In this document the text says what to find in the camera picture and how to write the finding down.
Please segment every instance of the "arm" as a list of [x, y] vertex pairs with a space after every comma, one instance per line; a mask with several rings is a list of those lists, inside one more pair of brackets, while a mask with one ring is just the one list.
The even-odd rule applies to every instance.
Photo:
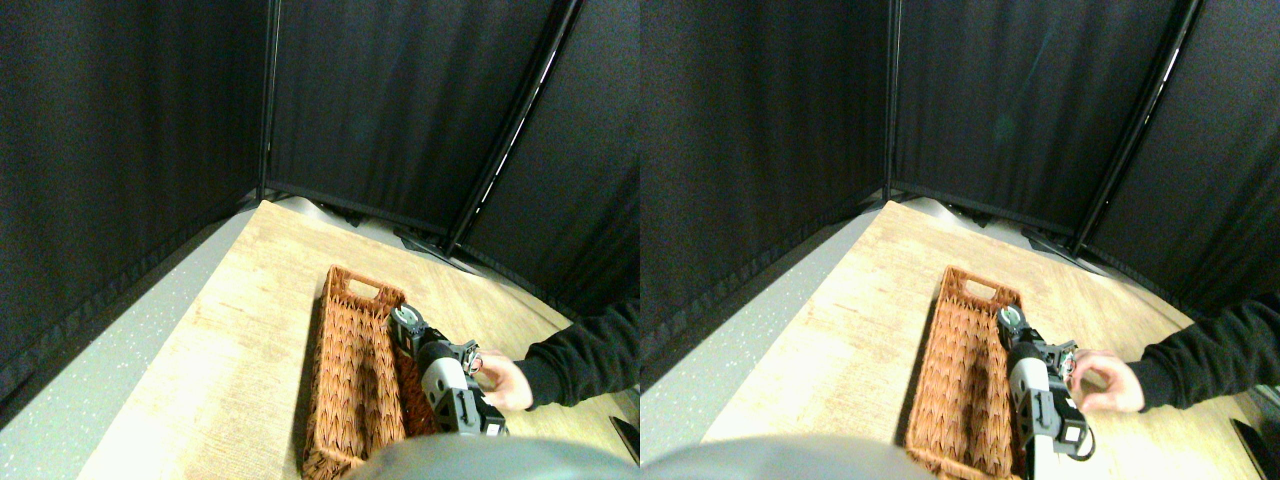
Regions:
[[480, 371], [494, 381], [485, 401], [503, 410], [572, 407], [623, 390], [640, 376], [637, 342], [635, 306], [622, 302], [534, 343], [525, 360], [512, 362], [500, 352], [484, 351]]
[[529, 378], [534, 407], [547, 403], [572, 407], [635, 385], [640, 376], [636, 347], [635, 311], [623, 302], [534, 343], [516, 366]]
[[1080, 411], [1147, 411], [1172, 404], [1188, 408], [1213, 397], [1260, 384], [1280, 383], [1280, 294], [1265, 294], [1224, 310], [1148, 346], [1142, 360], [1125, 365], [1115, 353], [1076, 353], [1071, 389], [1094, 371], [1106, 390], [1080, 399]]
[[1129, 364], [1146, 408], [1188, 408], [1206, 399], [1280, 384], [1280, 294], [1265, 294], [1224, 310], [1147, 347]]

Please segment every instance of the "gray floor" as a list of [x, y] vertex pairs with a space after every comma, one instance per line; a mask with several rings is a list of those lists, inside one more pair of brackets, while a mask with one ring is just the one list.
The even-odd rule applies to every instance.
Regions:
[[[956, 216], [932, 198], [916, 198], [902, 205], [943, 221], [956, 223], [1020, 248], [1032, 250], [1023, 237], [1021, 225], [995, 220], [979, 227]], [[879, 210], [859, 215], [844, 225], [828, 227], [813, 236], [797, 251], [808, 251], [763, 292], [733, 314], [710, 337], [680, 361], [667, 375], [640, 397], [641, 460], [649, 461], [672, 449], [696, 444], [724, 408], [728, 399], [746, 380], [782, 329], [800, 312], [804, 303], [831, 274], [840, 259], [867, 230]], [[1062, 257], [1039, 252], [1048, 259], [1070, 265]], [[780, 264], [792, 264], [783, 259]]]
[[[392, 225], [352, 227], [300, 197], [276, 205], [403, 248]], [[253, 210], [211, 225], [108, 308], [118, 317], [0, 430], [0, 479], [74, 479], [147, 365], [204, 288]], [[413, 252], [431, 261], [434, 256]], [[485, 276], [499, 279], [492, 271]]]

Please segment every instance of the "metal pole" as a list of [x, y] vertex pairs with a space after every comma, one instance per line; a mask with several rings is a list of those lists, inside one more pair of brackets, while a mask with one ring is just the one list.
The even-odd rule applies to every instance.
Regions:
[[564, 44], [580, 5], [579, 0], [564, 0], [559, 3], [559, 8], [552, 10], [547, 19], [547, 27], [543, 29], [543, 38], [534, 52], [531, 65], [525, 69], [525, 81], [521, 83], [520, 95], [511, 110], [507, 111], [503, 128], [489, 148], [485, 168], [471, 187], [471, 196], [457, 214], [453, 228], [445, 236], [445, 243], [439, 246], [445, 257], [453, 256], [453, 250], [466, 237], [476, 214], [489, 198], [489, 191], [497, 182], [498, 173], [502, 172], [502, 166], [507, 163], [507, 157], [520, 137], [520, 129], [525, 125], [525, 120], [538, 100], [538, 93], [556, 63], [556, 52]]
[[1165, 82], [1169, 81], [1169, 74], [1172, 72], [1174, 64], [1178, 63], [1178, 52], [1181, 51], [1183, 45], [1187, 42], [1187, 36], [1196, 24], [1201, 0], [1187, 0], [1185, 5], [1187, 8], [1183, 10], [1181, 17], [1170, 19], [1170, 29], [1166, 31], [1166, 41], [1161, 49], [1157, 68], [1153, 68], [1148, 74], [1142, 101], [1138, 104], [1134, 115], [1129, 119], [1129, 125], [1119, 147], [1111, 155], [1111, 165], [1107, 168], [1102, 187], [1093, 196], [1093, 205], [1089, 207], [1089, 214], [1085, 216], [1084, 223], [1080, 224], [1079, 233], [1071, 238], [1070, 250], [1074, 256], [1080, 256], [1080, 251], [1084, 250], [1084, 242], [1093, 233], [1093, 228], [1097, 227], [1106, 206], [1111, 204], [1115, 187], [1124, 175], [1125, 166], [1128, 166], [1138, 151], [1138, 145], [1147, 131], [1151, 114], [1156, 110], [1160, 102], [1160, 93], [1165, 90]]
[[266, 197], [266, 161], [271, 156], [275, 132], [275, 59], [280, 47], [280, 1], [266, 3], [266, 64], [262, 65], [262, 129], [259, 132], [257, 201]]
[[884, 95], [884, 188], [881, 196], [888, 202], [893, 187], [893, 156], [897, 147], [897, 61], [901, 56], [902, 0], [890, 0], [888, 59], [886, 61]]

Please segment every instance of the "black sleeve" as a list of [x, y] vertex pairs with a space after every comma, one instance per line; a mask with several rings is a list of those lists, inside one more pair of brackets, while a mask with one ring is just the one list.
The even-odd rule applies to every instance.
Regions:
[[1142, 384], [1143, 411], [1188, 408], [1253, 385], [1280, 384], [1280, 294], [1265, 294], [1148, 346], [1129, 364]]
[[553, 402], [572, 407], [635, 385], [637, 343], [634, 302], [622, 302], [534, 343], [516, 365], [534, 390], [534, 407]]

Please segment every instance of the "robotic arm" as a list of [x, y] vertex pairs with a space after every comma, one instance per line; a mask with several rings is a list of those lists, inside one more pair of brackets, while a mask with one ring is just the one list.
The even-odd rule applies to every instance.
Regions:
[[408, 303], [392, 311], [389, 324], [392, 343], [417, 365], [422, 392], [431, 403], [440, 431], [490, 436], [508, 434], [507, 419], [483, 401], [484, 390], [472, 376], [479, 348], [475, 340], [453, 344]]
[[[1009, 390], [1018, 438], [1027, 452], [1027, 479], [1042, 477], [1042, 468], [1056, 463], [1057, 453], [1089, 460], [1097, 448], [1092, 444], [1093, 433], [1066, 387], [1075, 367], [1075, 342], [1046, 343], [1016, 306], [1001, 310], [997, 320], [1000, 343], [1009, 351]], [[1082, 456], [1085, 436], [1091, 447]]]

